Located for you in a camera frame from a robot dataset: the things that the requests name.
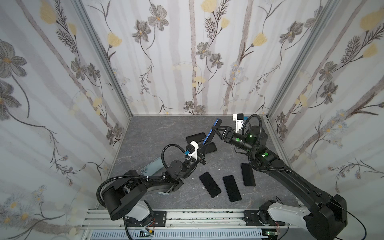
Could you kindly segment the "black phone with blue edge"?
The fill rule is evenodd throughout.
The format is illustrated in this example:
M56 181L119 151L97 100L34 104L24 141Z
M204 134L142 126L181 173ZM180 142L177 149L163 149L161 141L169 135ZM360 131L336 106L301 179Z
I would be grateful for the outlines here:
M215 129L216 129L216 127L219 127L221 125L221 123L222 123L221 119L217 119L215 121L215 123L211 127L210 132L208 133L208 135L206 136L206 138L203 141L203 146L209 145L211 143L212 139L216 135Z

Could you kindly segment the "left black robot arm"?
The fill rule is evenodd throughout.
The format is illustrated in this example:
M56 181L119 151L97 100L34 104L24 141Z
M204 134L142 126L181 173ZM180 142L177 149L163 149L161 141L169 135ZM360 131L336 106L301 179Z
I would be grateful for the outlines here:
M99 204L108 210L112 221L131 218L130 212L145 195L177 191L184 184L183 179L188 178L199 163L206 164L205 155L209 146L205 144L200 148L189 144L186 149L177 144L165 146L161 160L166 171L161 176L143 176L131 170L122 176L107 179L96 191ZM178 148L185 155L185 160L175 160L167 166L165 151L171 147Z

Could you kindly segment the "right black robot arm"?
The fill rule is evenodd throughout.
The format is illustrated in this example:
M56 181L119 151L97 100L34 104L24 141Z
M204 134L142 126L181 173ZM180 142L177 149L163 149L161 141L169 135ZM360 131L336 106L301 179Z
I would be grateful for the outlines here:
M331 196L294 172L266 147L268 136L263 128L252 126L245 135L229 126L212 126L212 132L245 151L253 170L274 178L304 204L295 208L269 200L259 208L261 223L285 222L308 230L317 240L333 240L347 226L346 200L338 194Z

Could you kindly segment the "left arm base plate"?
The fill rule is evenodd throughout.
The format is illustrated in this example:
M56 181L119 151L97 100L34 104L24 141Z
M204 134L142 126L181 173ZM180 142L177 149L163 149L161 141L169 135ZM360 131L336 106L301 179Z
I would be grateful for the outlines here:
M166 211L154 211L139 221L133 217L125 217L124 222L128 227L164 227L166 225L167 212Z

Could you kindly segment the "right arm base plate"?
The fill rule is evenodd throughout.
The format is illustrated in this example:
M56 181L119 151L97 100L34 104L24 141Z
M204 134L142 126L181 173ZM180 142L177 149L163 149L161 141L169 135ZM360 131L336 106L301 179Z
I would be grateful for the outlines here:
M259 210L247 210L243 211L244 218L243 220L246 222L247 227L255 227L255 226L272 226L277 227L285 226L284 222L276 222L273 221L267 211L259 211Z

